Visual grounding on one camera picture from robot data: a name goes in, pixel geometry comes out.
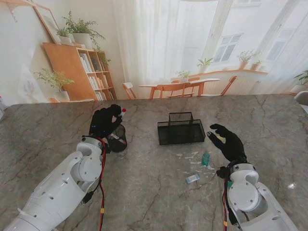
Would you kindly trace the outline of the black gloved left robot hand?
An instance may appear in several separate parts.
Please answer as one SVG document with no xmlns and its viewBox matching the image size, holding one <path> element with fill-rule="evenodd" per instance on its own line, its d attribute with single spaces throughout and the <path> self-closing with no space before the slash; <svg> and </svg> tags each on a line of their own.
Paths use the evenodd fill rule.
<svg viewBox="0 0 308 231">
<path fill-rule="evenodd" d="M 121 113 L 121 107 L 117 104 L 95 111 L 90 123 L 89 136 L 107 138 L 121 124 Z"/>
</svg>

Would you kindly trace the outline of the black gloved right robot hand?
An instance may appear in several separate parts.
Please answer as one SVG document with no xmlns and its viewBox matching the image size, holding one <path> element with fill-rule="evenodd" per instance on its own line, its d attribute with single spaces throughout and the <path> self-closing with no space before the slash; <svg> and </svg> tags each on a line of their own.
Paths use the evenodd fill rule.
<svg viewBox="0 0 308 231">
<path fill-rule="evenodd" d="M 247 162 L 243 143 L 235 133 L 229 131 L 220 124 L 213 124 L 210 128 L 215 130 L 215 133 L 220 137 L 225 138 L 224 143 L 211 131 L 207 132 L 208 138 L 218 149 L 221 150 L 222 154 L 228 161 L 239 161 L 240 163 Z"/>
</svg>

